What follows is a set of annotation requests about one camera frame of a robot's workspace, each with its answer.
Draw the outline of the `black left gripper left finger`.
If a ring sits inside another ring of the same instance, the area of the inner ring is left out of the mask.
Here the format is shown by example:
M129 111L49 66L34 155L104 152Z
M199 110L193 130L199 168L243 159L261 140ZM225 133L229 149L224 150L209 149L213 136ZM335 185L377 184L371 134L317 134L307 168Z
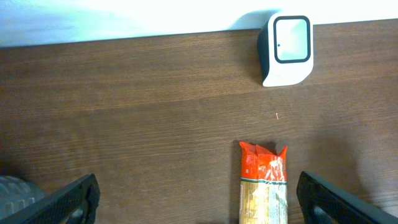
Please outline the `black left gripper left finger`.
M84 175L18 212L1 223L94 224L100 202L100 188L94 174Z

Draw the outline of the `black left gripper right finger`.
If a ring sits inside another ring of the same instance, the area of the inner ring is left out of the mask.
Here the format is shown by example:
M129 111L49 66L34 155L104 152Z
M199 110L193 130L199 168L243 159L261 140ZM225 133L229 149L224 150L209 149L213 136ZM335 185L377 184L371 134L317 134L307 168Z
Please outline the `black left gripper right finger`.
M296 193L305 223L397 223L397 217L310 172L301 172Z

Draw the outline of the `orange pasta package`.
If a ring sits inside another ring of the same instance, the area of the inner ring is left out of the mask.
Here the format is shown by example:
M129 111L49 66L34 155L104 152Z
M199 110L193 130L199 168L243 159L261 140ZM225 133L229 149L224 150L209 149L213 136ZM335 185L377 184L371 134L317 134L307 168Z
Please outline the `orange pasta package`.
M287 224L287 172L280 154L241 141L240 224Z

